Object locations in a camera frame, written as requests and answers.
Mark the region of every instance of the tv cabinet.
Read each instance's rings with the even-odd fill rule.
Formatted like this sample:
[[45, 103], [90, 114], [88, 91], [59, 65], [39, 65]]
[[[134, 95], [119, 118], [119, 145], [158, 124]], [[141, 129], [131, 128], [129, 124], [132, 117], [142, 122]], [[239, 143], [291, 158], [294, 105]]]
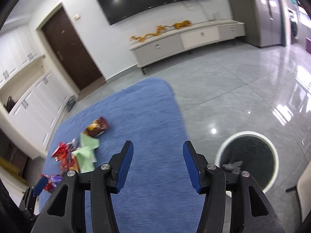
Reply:
[[200, 46], [245, 36], [245, 25], [233, 20], [216, 20], [197, 23], [190, 27], [175, 29], [137, 42], [130, 46], [137, 66], [145, 74], [144, 67], [172, 55]]

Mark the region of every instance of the brown door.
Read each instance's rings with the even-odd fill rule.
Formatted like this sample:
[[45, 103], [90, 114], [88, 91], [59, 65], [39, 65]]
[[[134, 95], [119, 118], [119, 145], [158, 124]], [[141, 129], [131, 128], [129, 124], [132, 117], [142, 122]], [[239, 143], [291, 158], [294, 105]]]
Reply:
[[53, 51], [79, 89], [102, 77], [63, 8], [42, 27]]

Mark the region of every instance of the metal screw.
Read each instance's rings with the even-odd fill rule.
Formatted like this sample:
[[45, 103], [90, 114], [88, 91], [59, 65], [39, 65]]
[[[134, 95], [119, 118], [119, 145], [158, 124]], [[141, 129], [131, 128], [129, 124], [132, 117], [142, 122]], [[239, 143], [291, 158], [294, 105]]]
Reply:
[[102, 164], [100, 167], [102, 170], [108, 170], [110, 168], [110, 165], [109, 164]]
[[74, 176], [76, 174], [76, 172], [74, 170], [70, 170], [68, 173], [67, 173], [67, 176], [71, 177], [71, 176]]
[[248, 172], [248, 171], [242, 171], [241, 174], [242, 174], [242, 176], [245, 177], [245, 178], [249, 177], [249, 172]]
[[210, 169], [210, 170], [215, 170], [216, 166], [214, 164], [208, 164], [207, 168]]

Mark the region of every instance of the blue carpet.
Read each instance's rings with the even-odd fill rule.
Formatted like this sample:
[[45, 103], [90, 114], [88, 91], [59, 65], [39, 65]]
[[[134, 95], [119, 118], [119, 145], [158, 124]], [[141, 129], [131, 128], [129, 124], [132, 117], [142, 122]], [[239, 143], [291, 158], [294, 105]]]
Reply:
[[[58, 174], [51, 154], [59, 141], [70, 142], [96, 118], [110, 128], [100, 135], [96, 167], [108, 163], [126, 140], [134, 144], [133, 161], [124, 188], [112, 194], [120, 233], [196, 232], [204, 196], [192, 188], [183, 159], [187, 134], [171, 87], [149, 78], [114, 93], [63, 122], [52, 141], [44, 174]], [[49, 198], [44, 191], [40, 209]], [[86, 226], [91, 229], [90, 196], [86, 194]]]

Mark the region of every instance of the tile floor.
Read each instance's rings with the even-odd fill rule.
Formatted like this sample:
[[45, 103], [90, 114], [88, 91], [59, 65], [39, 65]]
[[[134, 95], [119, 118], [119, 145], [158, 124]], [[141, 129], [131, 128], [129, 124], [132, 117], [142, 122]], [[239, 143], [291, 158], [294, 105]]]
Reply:
[[[215, 160], [232, 134], [255, 131], [275, 145], [280, 169], [266, 194], [286, 233], [300, 225], [296, 185], [311, 160], [311, 55], [301, 46], [256, 48], [246, 43], [219, 43], [159, 61], [101, 86], [79, 101], [69, 118], [100, 99], [155, 76], [172, 86], [196, 151]], [[227, 198], [223, 232], [229, 232]]]

